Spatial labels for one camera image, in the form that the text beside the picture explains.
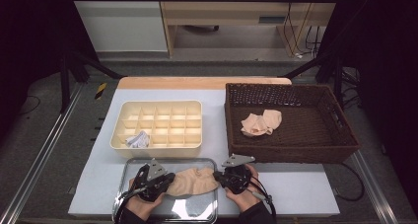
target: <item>black sleeve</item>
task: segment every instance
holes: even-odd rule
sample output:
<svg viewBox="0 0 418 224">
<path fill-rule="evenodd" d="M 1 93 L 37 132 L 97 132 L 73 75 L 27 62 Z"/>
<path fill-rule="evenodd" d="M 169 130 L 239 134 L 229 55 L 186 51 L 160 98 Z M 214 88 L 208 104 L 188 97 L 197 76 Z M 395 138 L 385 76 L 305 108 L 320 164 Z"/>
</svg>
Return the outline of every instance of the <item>black sleeve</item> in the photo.
<svg viewBox="0 0 418 224">
<path fill-rule="evenodd" d="M 267 207 L 264 203 L 258 202 L 256 205 L 247 209 L 245 212 L 241 213 L 238 217 L 240 223 L 242 224 L 254 224 L 254 223 L 263 223 L 263 224 L 275 224 L 276 220 L 273 219 L 270 212 L 268 212 Z"/>
<path fill-rule="evenodd" d="M 123 212 L 120 215 L 119 223 L 120 224 L 146 224 L 144 220 L 142 220 L 140 217 L 135 215 L 126 207 L 123 208 Z"/>
</svg>

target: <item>wooden desk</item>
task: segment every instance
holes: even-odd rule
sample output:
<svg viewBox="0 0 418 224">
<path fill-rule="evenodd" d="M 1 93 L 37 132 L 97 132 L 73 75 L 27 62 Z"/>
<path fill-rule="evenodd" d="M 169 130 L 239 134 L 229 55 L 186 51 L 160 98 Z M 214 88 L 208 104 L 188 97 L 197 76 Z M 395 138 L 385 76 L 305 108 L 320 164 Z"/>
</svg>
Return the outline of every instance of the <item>wooden desk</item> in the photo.
<svg viewBox="0 0 418 224">
<path fill-rule="evenodd" d="M 218 169 L 228 158 L 225 124 L 226 83 L 290 84 L 289 79 L 263 77 L 138 77 L 120 80 L 101 132 L 83 170 L 69 214 L 109 216 L 127 158 L 110 148 L 112 130 L 121 106 L 128 101 L 198 100 L 202 103 L 203 141 L 199 158 L 210 158 Z M 281 216 L 330 216 L 339 213 L 328 178 L 320 164 L 255 164 L 259 178 L 273 196 Z M 218 217 L 239 214 L 233 202 L 217 189 Z"/>
<path fill-rule="evenodd" d="M 284 28 L 289 3 L 161 2 L 170 56 L 173 56 L 177 26 L 260 25 L 277 26 L 289 56 L 293 57 L 306 35 L 306 26 L 327 26 L 334 6 L 333 3 L 294 3 L 290 11 L 293 27 L 288 21 Z M 267 17 L 269 23 L 261 17 Z"/>
</svg>

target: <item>white tabletop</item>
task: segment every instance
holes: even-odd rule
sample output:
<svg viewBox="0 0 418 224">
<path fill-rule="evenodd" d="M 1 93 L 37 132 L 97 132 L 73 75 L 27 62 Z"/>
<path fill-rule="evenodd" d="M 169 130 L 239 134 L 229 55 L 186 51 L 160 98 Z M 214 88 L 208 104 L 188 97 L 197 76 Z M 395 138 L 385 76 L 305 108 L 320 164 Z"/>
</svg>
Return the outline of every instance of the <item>white tabletop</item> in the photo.
<svg viewBox="0 0 418 224">
<path fill-rule="evenodd" d="M 224 90 L 116 89 L 102 130 L 77 185 L 68 213 L 75 216 L 110 215 L 128 159 L 110 147 L 121 106 L 128 101 L 197 100 L 202 104 L 203 134 L 198 157 L 210 158 L 223 171 L 228 158 Z M 272 195 L 278 215 L 330 216 L 339 209 L 322 165 L 255 164 L 259 178 Z M 218 188 L 218 216 L 237 216 L 233 202 Z"/>
</svg>

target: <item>hand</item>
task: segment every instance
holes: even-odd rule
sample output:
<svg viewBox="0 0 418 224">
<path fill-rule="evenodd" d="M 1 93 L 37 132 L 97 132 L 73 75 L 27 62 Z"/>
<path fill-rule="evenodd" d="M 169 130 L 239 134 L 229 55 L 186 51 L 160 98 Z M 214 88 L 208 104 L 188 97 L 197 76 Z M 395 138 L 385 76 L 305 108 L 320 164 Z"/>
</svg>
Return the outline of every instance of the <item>hand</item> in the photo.
<svg viewBox="0 0 418 224">
<path fill-rule="evenodd" d="M 134 179 L 129 180 L 130 187 L 132 186 L 133 181 Z M 126 203 L 126 208 L 142 220 L 147 221 L 153 209 L 163 202 L 164 195 L 164 192 L 161 193 L 160 196 L 154 202 L 144 201 L 138 195 L 134 195 L 131 198 L 129 198 L 128 202 Z"/>
<path fill-rule="evenodd" d="M 258 179 L 258 172 L 255 168 L 249 164 L 245 164 L 245 166 L 251 171 L 252 177 L 251 181 L 259 186 L 259 183 L 256 179 Z M 243 191 L 240 194 L 233 194 L 227 187 L 225 191 L 227 192 L 227 198 L 232 200 L 237 207 L 240 209 L 240 212 L 245 212 L 247 209 L 251 208 L 252 206 L 256 205 L 261 200 L 255 197 L 252 192 L 258 192 L 258 189 L 253 185 L 249 184 L 248 190 Z"/>
</svg>

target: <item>cream plastic organizer box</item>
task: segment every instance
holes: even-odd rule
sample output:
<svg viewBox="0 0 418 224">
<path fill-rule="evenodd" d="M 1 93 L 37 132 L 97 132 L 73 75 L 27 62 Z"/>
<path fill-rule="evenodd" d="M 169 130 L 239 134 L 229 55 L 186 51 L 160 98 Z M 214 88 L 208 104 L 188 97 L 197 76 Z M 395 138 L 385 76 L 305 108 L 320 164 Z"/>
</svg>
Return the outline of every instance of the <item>cream plastic organizer box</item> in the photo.
<svg viewBox="0 0 418 224">
<path fill-rule="evenodd" d="M 129 148 L 126 139 L 145 131 L 146 148 Z M 126 102 L 110 146 L 126 158 L 191 158 L 202 143 L 202 105 L 198 101 Z"/>
</svg>

